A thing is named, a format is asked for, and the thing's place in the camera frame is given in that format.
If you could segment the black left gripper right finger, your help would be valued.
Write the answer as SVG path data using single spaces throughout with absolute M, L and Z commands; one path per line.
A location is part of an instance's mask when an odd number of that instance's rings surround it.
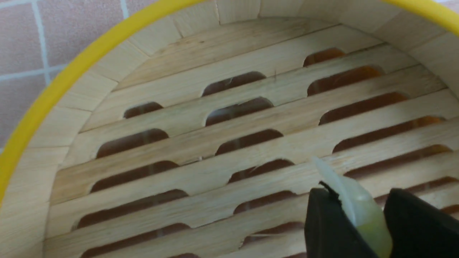
M 391 189 L 384 216 L 392 258 L 457 258 L 459 222 L 403 189 Z

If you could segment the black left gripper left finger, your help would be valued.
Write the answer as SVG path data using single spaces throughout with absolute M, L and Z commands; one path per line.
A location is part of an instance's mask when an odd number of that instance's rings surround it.
M 309 193 L 304 237 L 308 258 L 376 258 L 351 224 L 339 195 L 328 184 Z

